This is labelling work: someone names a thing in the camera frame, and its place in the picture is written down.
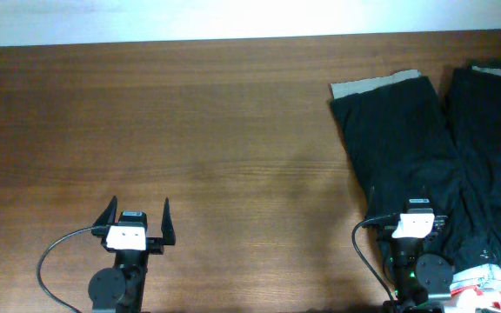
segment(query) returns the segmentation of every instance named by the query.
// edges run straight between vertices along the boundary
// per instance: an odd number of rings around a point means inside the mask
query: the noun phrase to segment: folded black fabric
[[[473,77],[484,82],[472,81]],[[425,187],[435,214],[449,217],[443,233],[427,249],[443,252],[455,263],[457,271],[484,263],[501,265],[501,230],[495,220],[501,218],[501,203],[495,204],[491,196],[499,197],[501,193],[500,183],[496,185],[501,182],[501,175],[496,180],[495,172],[489,174],[479,169],[481,163],[489,162],[486,158],[471,161],[484,154],[501,164],[499,151],[488,151],[492,144],[501,144],[501,135],[492,133],[491,138],[471,140],[489,132],[472,126],[488,126],[478,122],[485,116],[482,110],[478,112],[482,116],[471,112],[477,97],[485,97],[488,105],[501,103],[501,98],[487,97],[485,93],[474,97],[472,93],[477,93],[478,88],[468,87],[489,83],[494,85],[493,92],[501,95],[501,84],[495,84],[494,78],[501,82],[501,77],[491,74],[456,72],[447,108],[449,124],[427,77],[331,103],[357,180],[367,198],[372,186],[376,190],[366,216],[403,212],[405,201],[421,196]],[[489,119],[488,123],[497,122]],[[493,170],[501,172],[501,165]],[[380,248],[386,254],[386,247]]]

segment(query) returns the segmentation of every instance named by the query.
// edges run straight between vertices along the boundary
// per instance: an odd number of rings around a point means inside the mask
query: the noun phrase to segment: black pants
[[[367,198],[376,190],[367,217],[403,212],[425,187],[435,214],[448,216],[429,249],[456,271],[501,266],[501,77],[455,70],[444,110],[427,77],[331,108]]]

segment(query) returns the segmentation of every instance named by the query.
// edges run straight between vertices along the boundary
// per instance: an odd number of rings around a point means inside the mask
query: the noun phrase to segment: white background
[[[501,0],[0,0],[0,46],[501,29]]]

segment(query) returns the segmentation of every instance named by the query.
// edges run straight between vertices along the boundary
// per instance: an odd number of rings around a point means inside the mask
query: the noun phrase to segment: wood grain
[[[454,66],[489,57],[501,31],[0,48],[0,312],[63,311],[37,259],[113,195],[152,236],[171,200],[177,246],[151,258],[145,310],[380,304],[351,246],[364,194],[329,83],[419,69],[443,90]],[[81,235],[43,277],[90,311],[88,282],[112,260]]]

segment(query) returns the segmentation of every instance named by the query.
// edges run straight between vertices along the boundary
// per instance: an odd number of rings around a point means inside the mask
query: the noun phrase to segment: black garment
[[[456,271],[501,265],[501,152],[494,150],[501,147],[501,77],[456,71],[448,116],[427,77],[340,98],[331,108],[367,198],[376,189],[367,217],[403,212],[425,186],[435,214],[449,217],[429,249],[453,260]]]

